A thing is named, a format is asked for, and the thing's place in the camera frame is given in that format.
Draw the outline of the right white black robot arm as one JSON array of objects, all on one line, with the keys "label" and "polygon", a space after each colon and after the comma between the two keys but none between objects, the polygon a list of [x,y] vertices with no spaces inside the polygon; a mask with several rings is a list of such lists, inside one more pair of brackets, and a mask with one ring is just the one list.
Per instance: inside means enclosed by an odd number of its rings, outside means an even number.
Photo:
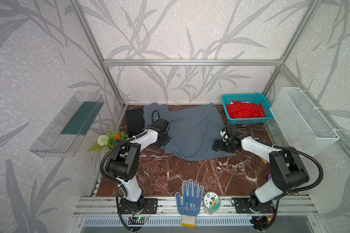
[{"label": "right white black robot arm", "polygon": [[[251,207],[266,204],[272,200],[317,187],[324,178],[324,170],[319,161],[294,147],[281,147],[269,145],[252,133],[243,134],[243,127],[229,125],[220,132],[221,139],[215,140],[214,151],[235,153],[245,150],[266,160],[270,164],[271,179],[264,185],[251,192],[249,201]],[[318,168],[318,177],[310,185],[304,184],[310,181],[310,175],[302,161],[302,157],[309,159]]]}]

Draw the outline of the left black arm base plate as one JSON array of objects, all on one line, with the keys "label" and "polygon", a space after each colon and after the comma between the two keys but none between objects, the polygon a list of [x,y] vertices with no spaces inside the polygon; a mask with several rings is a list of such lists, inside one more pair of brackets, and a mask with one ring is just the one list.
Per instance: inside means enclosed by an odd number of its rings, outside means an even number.
[{"label": "left black arm base plate", "polygon": [[127,199],[120,199],[118,207],[121,214],[133,214],[136,212],[144,214],[156,214],[158,199],[140,197],[137,202],[131,202]]}]

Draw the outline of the grey t shirt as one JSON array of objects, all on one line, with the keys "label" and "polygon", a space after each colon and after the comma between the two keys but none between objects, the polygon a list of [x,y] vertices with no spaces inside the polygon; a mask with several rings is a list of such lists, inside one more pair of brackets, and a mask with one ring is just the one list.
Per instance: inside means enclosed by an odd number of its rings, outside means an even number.
[{"label": "grey t shirt", "polygon": [[186,161],[202,161],[230,157],[233,153],[214,151],[215,140],[221,140],[220,131],[225,127],[213,104],[198,105],[178,111],[169,111],[168,105],[153,103],[143,107],[145,126],[152,123],[151,114],[158,110],[160,118],[169,122],[170,142],[162,149]]}]

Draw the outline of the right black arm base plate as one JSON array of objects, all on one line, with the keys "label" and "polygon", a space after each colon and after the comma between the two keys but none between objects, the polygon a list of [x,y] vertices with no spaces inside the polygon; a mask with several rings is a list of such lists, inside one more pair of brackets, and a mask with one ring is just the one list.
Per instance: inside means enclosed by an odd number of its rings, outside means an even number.
[{"label": "right black arm base plate", "polygon": [[233,197],[231,203],[237,214],[273,214],[275,212],[275,207],[272,201],[261,203],[254,197]]}]

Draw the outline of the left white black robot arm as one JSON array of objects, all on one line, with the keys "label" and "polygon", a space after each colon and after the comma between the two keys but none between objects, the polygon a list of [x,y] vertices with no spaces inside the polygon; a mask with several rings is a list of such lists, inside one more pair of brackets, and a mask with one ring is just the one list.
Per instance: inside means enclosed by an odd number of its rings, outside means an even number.
[{"label": "left white black robot arm", "polygon": [[170,142],[169,122],[160,117],[157,109],[152,112],[151,120],[141,133],[116,139],[100,163],[101,175],[123,190],[121,201],[137,209],[144,205],[143,191],[136,179],[141,151],[150,145],[161,148]]}]

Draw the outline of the teal plastic basket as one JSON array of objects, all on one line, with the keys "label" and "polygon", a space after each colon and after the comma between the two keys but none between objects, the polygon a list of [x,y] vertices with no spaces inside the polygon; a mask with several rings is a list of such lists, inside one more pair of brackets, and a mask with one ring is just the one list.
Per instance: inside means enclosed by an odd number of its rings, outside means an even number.
[{"label": "teal plastic basket", "polygon": [[221,100],[230,125],[261,124],[274,118],[263,94],[226,94]]}]

